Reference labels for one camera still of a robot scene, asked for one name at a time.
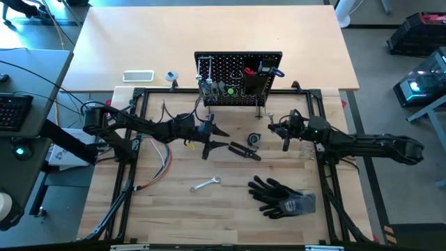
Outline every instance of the black work glove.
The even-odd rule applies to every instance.
[[[282,217],[291,217],[314,213],[316,211],[316,196],[314,193],[304,195],[302,192],[292,190],[291,188],[280,184],[272,178],[267,178],[264,183],[258,176],[254,180],[260,184],[250,181],[248,186],[249,193],[253,199],[266,203],[261,206],[260,211],[265,211],[264,216],[270,219],[280,219]]]

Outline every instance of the wooden work surface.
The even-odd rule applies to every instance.
[[[151,83],[196,87],[194,52],[283,52],[273,88],[357,90],[333,6],[92,7],[63,88],[112,92],[125,70],[154,70]]]
[[[112,106],[125,107],[132,97],[132,87],[116,87]],[[323,91],[328,121],[346,131],[344,112],[338,90]],[[189,112],[194,106],[194,94],[150,94],[147,119],[158,120],[160,105],[166,100],[172,114]],[[308,116],[305,97],[270,95],[267,112],[273,112],[276,120],[298,109]],[[197,114],[203,118],[207,107],[199,106]],[[196,150],[183,145],[182,140],[170,143],[174,160],[169,172],[154,185],[134,192],[128,218],[126,240],[138,238],[139,242],[169,244],[316,244],[328,240],[325,211],[318,178],[318,170],[311,142],[291,140],[290,151],[283,152],[283,141],[267,129],[268,117],[258,120],[254,107],[211,107],[215,122],[230,138],[213,136],[214,140],[237,141],[246,145],[251,132],[261,133],[258,154],[262,161],[242,158],[226,147],[214,149],[208,160],[201,159],[203,145],[196,143]],[[164,147],[156,142],[164,153]],[[147,183],[160,168],[160,158],[149,139],[141,143],[135,185]],[[94,229],[109,210],[118,164],[104,161],[96,165],[87,197],[79,237],[85,237]],[[359,176],[349,165],[338,165],[339,183],[346,211],[365,236],[371,238]],[[196,192],[189,189],[214,175],[222,178],[221,184],[208,185]],[[248,194],[248,182],[253,176],[275,178],[294,189],[316,194],[316,212],[280,220],[270,220],[259,212],[262,203]],[[338,236],[339,221],[334,213]]]

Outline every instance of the black pegboard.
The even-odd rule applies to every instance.
[[[223,81],[226,84],[225,89],[235,89],[237,91],[237,96],[224,96],[222,92],[219,91],[219,95],[216,98],[213,96],[204,96],[204,106],[265,106],[265,102],[268,99],[268,94],[270,93],[275,76],[273,75],[268,78],[266,87],[261,95],[243,95],[243,89],[245,86],[245,74],[243,72],[244,61],[246,59],[258,59],[259,61],[263,59],[274,59],[277,61],[276,67],[278,68],[280,60],[282,59],[281,52],[195,52],[195,63],[197,69],[199,66],[199,58],[209,56],[212,57],[210,76],[213,81]],[[198,72],[202,76],[203,81],[206,81],[208,78],[208,71],[209,60],[200,60],[200,69],[198,69]],[[201,86],[199,86],[199,88],[200,94],[203,95]]]

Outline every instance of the wrench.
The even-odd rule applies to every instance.
[[[198,189],[202,188],[205,185],[209,185],[212,183],[220,183],[220,181],[222,181],[222,178],[218,177],[218,176],[214,176],[210,181],[206,181],[205,183],[202,183],[200,185],[196,185],[190,188],[190,192],[195,192]]]

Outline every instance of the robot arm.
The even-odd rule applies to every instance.
[[[333,128],[324,118],[311,116],[307,119],[296,109],[290,112],[288,118],[284,122],[268,125],[268,129],[285,140],[284,151],[288,150],[290,139],[295,138],[315,142],[318,151],[323,151],[324,157],[334,160],[336,164],[349,155],[391,158],[407,165],[423,160],[424,146],[407,136],[348,135]]]
[[[109,125],[107,120],[109,114],[115,123]],[[179,114],[175,118],[165,122],[153,122],[130,115],[113,107],[91,107],[85,113],[85,124],[83,131],[99,136],[108,145],[114,148],[115,160],[129,162],[135,158],[133,142],[123,139],[116,133],[116,129],[127,128],[140,133],[150,134],[159,142],[168,144],[175,139],[184,139],[189,142],[204,143],[202,158],[208,158],[209,152],[217,147],[227,146],[227,143],[210,141],[212,134],[223,137],[229,135],[220,130],[213,123],[214,115],[211,114],[207,120],[200,125],[195,125],[195,117],[190,114]]]

